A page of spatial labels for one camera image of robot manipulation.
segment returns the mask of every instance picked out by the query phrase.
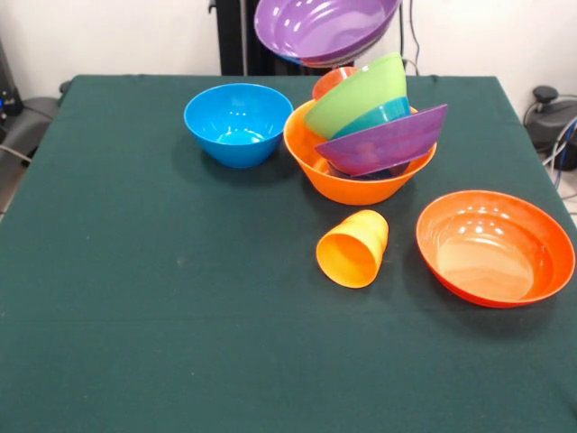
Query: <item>red-orange bowl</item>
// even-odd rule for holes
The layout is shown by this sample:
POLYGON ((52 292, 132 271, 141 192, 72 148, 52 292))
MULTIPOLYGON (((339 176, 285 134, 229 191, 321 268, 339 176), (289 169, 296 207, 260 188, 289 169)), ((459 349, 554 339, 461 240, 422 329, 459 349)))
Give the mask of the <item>red-orange bowl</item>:
POLYGON ((448 290, 496 309, 553 296, 575 267, 571 240, 554 219, 494 191, 459 191, 429 204, 417 221, 417 244, 448 290))
POLYGON ((343 66, 324 74, 313 87, 313 98, 319 100, 357 71, 354 66, 343 66))
POLYGON ((330 174, 328 161, 317 151, 326 139, 305 126, 305 115, 315 105, 311 100, 297 108, 285 124, 284 138, 288 151, 297 160, 315 189, 332 201, 344 205, 365 206, 379 203, 395 194, 418 171, 433 159, 436 144, 423 156, 411 161, 399 176, 382 180, 352 180, 330 174))

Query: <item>bowl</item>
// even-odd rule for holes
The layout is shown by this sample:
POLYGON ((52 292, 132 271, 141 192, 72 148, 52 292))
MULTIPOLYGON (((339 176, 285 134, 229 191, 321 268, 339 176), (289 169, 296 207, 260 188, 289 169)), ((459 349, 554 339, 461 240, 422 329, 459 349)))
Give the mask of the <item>bowl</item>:
POLYGON ((364 176, 358 176, 355 178, 353 176, 349 176, 348 174, 338 170, 335 166, 333 166, 331 164, 330 161, 328 162, 328 172, 332 176, 336 176, 337 178, 352 179, 352 180, 380 180, 380 179, 395 178, 395 177, 403 174, 405 172, 405 170, 407 169, 407 167, 408 167, 408 162, 405 162, 404 164, 395 165, 394 167, 390 167, 390 168, 385 169, 385 170, 376 171, 374 173, 365 174, 364 176))
POLYGON ((332 57, 332 58, 326 58, 322 61, 318 61, 318 60, 299 60, 298 64, 303 65, 303 66, 307 66, 309 68, 320 68, 320 69, 325 69, 325 68, 337 68, 343 65, 346 65, 347 63, 351 63, 354 62, 355 60, 357 60, 364 52, 368 51, 370 48, 372 48, 374 45, 377 44, 378 41, 380 41, 380 39, 382 38, 383 34, 385 32, 381 32, 379 34, 377 34, 375 36, 375 38, 368 42, 365 45, 362 45, 360 48, 357 48, 355 50, 349 51, 346 53, 346 55, 342 56, 342 57, 332 57))
POLYGON ((341 82, 345 81, 352 74, 356 72, 357 68, 353 66, 345 66, 324 74, 313 87, 313 99, 319 100, 323 97, 329 90, 338 86, 341 82))
POLYGON ((331 139, 373 108, 406 96, 403 62, 400 55, 393 52, 359 69, 330 90, 310 110, 305 122, 314 133, 331 139))
POLYGON ((336 133, 333 138, 341 138, 349 134, 358 133, 364 129, 374 128, 393 120, 402 119, 411 114, 407 97, 398 97, 392 101, 373 108, 368 113, 353 120, 345 128, 336 133))
POLYGON ((446 105, 319 144, 316 151, 338 170, 362 176, 422 156, 441 134, 446 105))
POLYGON ((417 222, 417 244, 439 281, 484 307, 549 298, 571 279, 569 236, 540 208, 494 191, 442 196, 417 222))
POLYGON ((254 30, 284 58, 321 63, 374 41, 390 25, 400 0, 261 0, 254 30))
POLYGON ((417 172, 425 168, 435 155, 436 146, 433 146, 426 155, 411 161, 407 170, 396 178, 348 180, 332 176, 328 161, 315 149, 324 143, 325 139, 305 126, 305 115, 315 103, 314 100, 308 101, 288 118, 284 133, 285 144, 315 189, 332 201, 353 206, 379 203, 395 194, 417 172))
POLYGON ((279 146, 292 109, 273 88, 226 84, 195 96, 184 110, 184 121, 213 158, 245 169, 264 162, 279 146))

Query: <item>plastic cup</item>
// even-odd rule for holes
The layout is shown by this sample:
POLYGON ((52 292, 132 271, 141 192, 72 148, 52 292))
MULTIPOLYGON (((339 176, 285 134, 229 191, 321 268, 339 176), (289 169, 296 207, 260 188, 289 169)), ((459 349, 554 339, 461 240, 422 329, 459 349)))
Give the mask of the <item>plastic cup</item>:
POLYGON ((373 210, 362 210, 318 241, 316 260, 337 284, 360 289, 377 278, 388 239, 387 220, 373 210))

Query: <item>teal bowl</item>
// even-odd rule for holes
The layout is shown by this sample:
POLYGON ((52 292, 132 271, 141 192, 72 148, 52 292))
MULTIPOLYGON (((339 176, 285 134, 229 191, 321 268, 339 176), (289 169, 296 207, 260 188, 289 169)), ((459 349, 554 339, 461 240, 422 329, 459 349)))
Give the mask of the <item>teal bowl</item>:
POLYGON ((382 106, 373 108, 371 111, 360 117, 357 117, 346 127, 336 133, 332 140, 344 137, 349 134, 358 133, 359 131, 364 131, 365 129, 373 128, 375 126, 379 126, 380 124, 386 124, 392 120, 397 120, 401 117, 407 117, 410 114, 411 109, 408 104, 407 97, 398 97, 396 99, 390 100, 382 106))

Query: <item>bowl rim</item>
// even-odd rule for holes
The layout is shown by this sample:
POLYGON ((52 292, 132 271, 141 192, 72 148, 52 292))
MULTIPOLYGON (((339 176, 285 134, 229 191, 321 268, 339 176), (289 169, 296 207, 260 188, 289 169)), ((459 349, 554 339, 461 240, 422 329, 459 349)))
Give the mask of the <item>bowl rim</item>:
POLYGON ((405 117, 409 117, 409 116, 411 116, 411 115, 416 115, 416 114, 418 114, 418 113, 423 113, 423 112, 426 112, 426 111, 428 111, 428 110, 432 110, 432 109, 434 109, 434 108, 438 108, 438 107, 439 107, 439 106, 431 106, 431 107, 429 107, 429 108, 425 108, 425 109, 420 110, 420 111, 417 111, 417 110, 416 110, 416 111, 413 111, 413 107, 412 107, 412 106, 410 105, 410 103, 408 102, 408 97, 394 97, 393 99, 390 99, 389 101, 385 102, 384 104, 380 104, 379 106, 375 106, 375 107, 372 108, 371 110, 369 110, 369 111, 367 111, 366 113, 360 115, 359 117, 357 117, 356 119, 354 119, 352 122, 350 122, 348 125, 343 126, 343 129, 341 129, 340 131, 337 131, 336 134, 333 136, 333 138, 331 138, 331 139, 328 140, 328 141, 329 141, 329 142, 333 142, 333 141, 335 141, 335 140, 340 140, 340 139, 342 139, 342 138, 344 138, 344 137, 348 137, 349 135, 359 134, 359 133, 362 133, 362 132, 364 132, 364 131, 370 130, 370 129, 372 129, 372 128, 378 128, 378 127, 380 127, 380 126, 383 126, 384 124, 377 124, 377 125, 371 126, 370 128, 363 128, 363 129, 360 129, 360 130, 358 130, 358 131, 355 131, 354 133, 348 133, 347 135, 341 135, 340 137, 337 137, 337 135, 338 135, 341 131, 344 131, 344 130, 345 130, 346 128, 348 128, 351 124, 354 124, 355 122, 360 121, 360 120, 363 119, 365 116, 373 115, 374 113, 379 112, 380 110, 384 109, 384 107, 385 107, 386 105, 391 104, 391 103, 395 103, 395 105, 403 104, 403 101, 407 101, 409 114, 408 114, 408 115, 405 115, 405 116, 403 116, 403 117, 399 117, 399 118, 397 118, 397 119, 389 120, 388 122, 385 122, 384 124, 390 124, 391 122, 397 122, 398 120, 402 120, 402 119, 404 119, 405 117))
POLYGON ((253 145, 253 144, 258 144, 258 143, 264 143, 267 142, 268 140, 273 140, 277 137, 279 137, 279 135, 283 134, 284 132, 284 126, 285 123, 287 122, 287 120, 289 119, 289 117, 294 113, 295 111, 295 107, 292 105, 292 103, 290 102, 290 100, 285 97, 282 93, 280 93, 276 88, 270 88, 268 86, 263 86, 262 84, 254 84, 254 83, 226 83, 226 84, 221 84, 219 86, 214 86, 213 88, 207 88, 206 90, 203 90, 202 92, 196 94, 194 97, 192 97, 192 99, 190 99, 185 108, 184 108, 184 113, 183 113, 183 118, 184 118, 184 124, 187 127, 187 129, 193 133, 194 135, 197 135, 198 137, 200 137, 201 139, 207 141, 207 142, 211 142, 211 143, 215 143, 215 144, 221 144, 223 146, 248 146, 248 145, 253 145), (221 142, 216 142, 215 140, 211 140, 209 138, 206 138, 205 136, 203 136, 202 134, 199 134, 195 129, 193 129, 190 124, 188 123, 187 120, 187 112, 189 110, 190 107, 192 107, 192 105, 195 103, 195 101, 206 94, 209 93, 213 93, 216 92, 218 90, 221 90, 222 88, 264 88, 268 91, 270 91, 272 94, 276 94, 278 96, 280 96, 281 100, 283 100, 283 103, 286 103, 289 107, 289 111, 290 113, 288 114, 287 119, 285 119, 284 122, 279 123, 279 131, 275 131, 275 134, 273 134, 271 137, 267 138, 266 140, 262 140, 260 142, 257 143, 242 143, 242 144, 232 144, 232 143, 221 143, 221 142))
MULTIPOLYGON (((295 111, 293 111, 290 116, 287 119, 287 123, 290 121, 290 118, 299 110, 299 109, 304 109, 306 106, 309 105, 313 105, 316 104, 316 101, 314 99, 311 99, 307 102, 305 102, 304 104, 302 104, 301 106, 298 106, 297 109, 295 111)), ((323 173, 322 171, 317 170, 315 167, 309 165, 308 163, 304 162, 302 159, 300 159, 300 157, 298 157, 298 155, 296 155, 294 153, 294 151, 290 148, 289 146, 289 140, 287 140, 287 128, 285 127, 284 131, 283 131, 283 141, 285 142, 285 146, 287 147, 288 151, 290 152, 290 154, 293 156, 293 158, 295 158, 295 160, 297 160, 298 163, 303 164, 305 166, 307 166, 310 170, 314 171, 315 173, 318 173, 321 176, 333 179, 333 180, 338 180, 338 181, 342 181, 342 182, 351 182, 353 184, 383 184, 383 183, 388 183, 388 182, 393 182, 396 180, 403 180, 405 178, 412 178, 415 174, 417 174, 418 172, 420 172, 422 169, 424 169, 428 163, 433 159, 433 157, 435 156, 436 153, 436 146, 437 143, 435 142, 435 144, 433 144, 431 146, 431 148, 427 151, 427 153, 423 156, 421 156, 421 158, 424 158, 425 160, 423 161, 423 163, 421 165, 419 165, 418 167, 415 167, 413 170, 409 170, 407 167, 407 170, 401 174, 400 176, 394 177, 394 178, 388 178, 388 179, 379 179, 379 180, 351 180, 351 179, 344 179, 344 178, 337 178, 335 176, 332 176, 330 174, 327 173, 323 173)))
MULTIPOLYGON (((282 13, 282 11, 289 5, 290 2, 288 2, 288 1, 282 2, 283 5, 282 5, 282 7, 281 7, 280 10, 279 10, 279 15, 280 15, 280 14, 282 13)), ((364 43, 365 41, 369 41, 369 40, 371 40, 372 37, 374 37, 376 34, 380 34, 380 29, 381 29, 382 27, 386 26, 387 23, 390 23, 390 21, 391 21, 392 18, 393 18, 393 15, 397 12, 397 10, 398 10, 398 8, 399 8, 399 5, 400 5, 400 3, 401 3, 401 0, 393 0, 393 2, 394 2, 394 7, 392 7, 390 11, 385 11, 385 17, 384 17, 384 19, 383 19, 383 22, 380 23, 379 25, 377 25, 377 26, 376 26, 374 29, 372 29, 368 34, 364 35, 363 37, 361 37, 361 38, 359 39, 359 41, 362 42, 361 45, 365 45, 365 43, 364 43)), ((313 56, 302 57, 302 56, 299 56, 299 54, 293 50, 293 47, 290 48, 290 51, 289 51, 289 50, 286 50, 286 49, 275 49, 274 47, 272 47, 272 45, 271 45, 268 41, 265 42, 265 40, 262 38, 261 27, 260 27, 260 26, 258 25, 258 23, 257 23, 257 20, 259 19, 259 11, 260 11, 261 7, 264 7, 264 3, 265 3, 264 0, 260 0, 259 3, 257 4, 256 9, 255 9, 255 11, 254 11, 254 19, 252 20, 252 24, 253 24, 254 31, 255 31, 255 33, 256 33, 257 38, 259 39, 259 41, 261 41, 261 43, 262 43, 265 47, 267 47, 270 51, 274 52, 275 54, 277 54, 277 55, 279 55, 279 56, 282 56, 282 57, 289 57, 289 58, 295 59, 295 60, 307 61, 307 60, 315 60, 315 59, 323 58, 323 57, 328 57, 328 58, 330 58, 330 57, 332 57, 335 53, 338 53, 339 51, 344 50, 344 48, 340 48, 340 49, 338 49, 338 50, 332 50, 332 51, 329 51, 329 52, 324 52, 324 53, 316 54, 316 55, 313 55, 313 56)))
MULTIPOLYGON (((430 112, 432 112, 432 111, 439 110, 439 109, 443 109, 443 110, 444 110, 444 115, 446 115, 446 112, 447 112, 447 109, 448 109, 448 105, 447 105, 447 104, 441 104, 440 106, 432 106, 432 107, 429 107, 429 108, 426 108, 426 109, 420 110, 420 111, 416 110, 415 108, 413 108, 412 106, 409 105, 409 110, 410 110, 410 112, 411 112, 411 115, 407 115, 407 116, 405 116, 405 117, 400 117, 399 119, 391 120, 390 122, 386 122, 386 123, 384 123, 384 124, 378 124, 378 125, 372 126, 372 127, 370 127, 370 128, 362 129, 362 130, 357 131, 357 132, 355 132, 355 133, 351 133, 351 134, 343 135, 343 136, 338 137, 338 138, 334 138, 334 139, 327 140, 325 143, 320 143, 320 144, 318 144, 315 148, 318 149, 318 148, 321 147, 321 146, 323 146, 324 148, 330 148, 330 147, 332 147, 332 146, 330 145, 330 143, 332 143, 333 145, 334 145, 335 143, 337 143, 337 145, 338 145, 339 143, 347 143, 347 142, 350 142, 350 141, 354 141, 355 138, 356 138, 356 139, 363 140, 362 137, 364 137, 366 134, 378 132, 378 131, 381 131, 382 129, 389 128, 392 124, 405 123, 405 122, 407 122, 407 121, 408 121, 409 119, 411 119, 411 118, 412 118, 412 120, 414 120, 414 119, 415 119, 414 116, 416 116, 416 115, 424 115, 424 114, 427 114, 427 113, 430 113, 430 112)), ((443 129, 443 123, 441 123, 441 128, 440 128, 440 131, 439 131, 439 136, 441 135, 442 129, 443 129)), ((412 158, 411 160, 409 160, 409 161, 413 161, 413 160, 415 160, 415 159, 418 159, 418 158, 421 158, 421 157, 425 156, 425 155, 426 155, 426 152, 422 153, 420 156, 413 157, 413 158, 412 158)), ((357 176, 364 176, 365 174, 370 174, 370 173, 366 173, 366 172, 365 172, 365 173, 362 173, 362 174, 358 174, 357 176)))
POLYGON ((443 278, 444 280, 446 280, 449 284, 453 285, 458 291, 472 295, 473 297, 475 297, 477 299, 487 300, 491 303, 500 304, 501 306, 509 306, 509 307, 519 306, 519 307, 521 307, 523 305, 534 304, 534 303, 540 302, 544 299, 551 298, 553 295, 555 295, 556 293, 561 291, 567 285, 567 283, 569 283, 569 281, 571 280, 571 278, 573 277, 573 274, 575 272, 575 248, 573 246, 571 237, 569 237, 569 235, 567 234, 567 232, 565 231, 563 226, 561 226, 561 224, 559 224, 557 222, 557 220, 555 220, 552 216, 550 216, 542 208, 538 207, 537 205, 534 205, 533 203, 531 203, 527 200, 513 196, 511 194, 507 194, 507 193, 499 192, 499 191, 494 191, 494 190, 490 190, 490 189, 460 189, 460 190, 450 192, 448 194, 443 194, 443 196, 441 196, 441 197, 437 197, 435 200, 433 200, 429 204, 427 204, 425 206, 425 208, 421 211, 421 213, 418 217, 418 220, 417 220, 417 224, 415 225, 415 238, 417 240, 417 246, 418 246, 418 249, 421 253, 421 256, 425 260, 426 265, 429 268, 431 268, 431 270, 433 271, 433 274, 438 275, 441 278, 443 278), (423 247, 423 240, 418 234, 419 228, 424 224, 425 212, 427 210, 429 210, 432 206, 435 206, 438 203, 447 200, 448 198, 452 198, 452 197, 460 196, 460 195, 470 195, 470 194, 482 194, 482 195, 488 194, 488 195, 492 195, 493 197, 502 197, 502 198, 506 198, 509 200, 513 200, 514 202, 517 202, 517 203, 522 203, 523 205, 531 208, 536 213, 541 214, 543 217, 545 217, 547 220, 549 220, 549 222, 553 223, 553 226, 556 229, 558 229, 561 234, 563 234, 563 240, 569 246, 571 246, 571 263, 572 263, 571 271, 569 272, 569 274, 567 275, 567 277, 565 278, 563 283, 559 284, 559 286, 557 288, 555 288, 553 291, 551 291, 550 293, 546 293, 544 295, 535 296, 533 298, 528 298, 528 299, 511 300, 511 299, 486 298, 486 297, 480 296, 476 293, 471 293, 470 291, 464 289, 460 285, 455 284, 454 282, 448 280, 443 275, 443 273, 439 271, 438 267, 432 263, 432 260, 430 260, 430 258, 427 257, 427 255, 425 254, 424 247, 423 247))
POLYGON ((338 68, 334 68, 332 70, 329 70, 327 73, 324 74, 323 77, 319 78, 318 81, 315 83, 315 85, 313 86, 313 99, 315 101, 319 101, 322 97, 324 97, 328 92, 330 92, 331 90, 333 90, 333 88, 335 88, 336 86, 338 86, 339 84, 341 84, 343 81, 345 81, 346 79, 349 79, 350 77, 352 77, 354 74, 357 73, 359 69, 356 68, 355 66, 340 66, 338 68), (316 98, 315 97, 315 93, 318 93, 319 87, 321 86, 321 84, 325 84, 326 79, 330 76, 335 76, 338 75, 337 72, 341 72, 341 76, 343 75, 342 71, 345 70, 347 77, 343 78, 341 81, 339 81, 335 86, 333 86, 332 88, 330 88, 328 91, 326 91, 320 98, 316 98))
POLYGON ((319 109, 323 108, 324 106, 329 104, 331 99, 336 97, 335 95, 340 95, 341 92, 343 91, 345 85, 347 87, 353 86, 354 83, 356 83, 357 81, 360 81, 362 78, 366 78, 367 77, 365 75, 366 73, 371 73, 371 72, 374 73, 375 70, 381 68, 386 63, 389 63, 392 60, 399 60, 402 63, 402 59, 401 59, 400 53, 398 51, 390 52, 389 54, 382 56, 382 57, 379 57, 378 59, 372 61, 368 65, 365 65, 361 68, 357 68, 357 71, 354 74, 352 74, 348 79, 346 79, 342 83, 340 83, 341 84, 340 86, 335 86, 334 88, 331 88, 328 92, 325 93, 325 95, 323 97, 321 97, 318 101, 316 101, 315 107, 311 108, 311 110, 307 113, 306 118, 310 120, 311 117, 316 117, 318 115, 319 109))

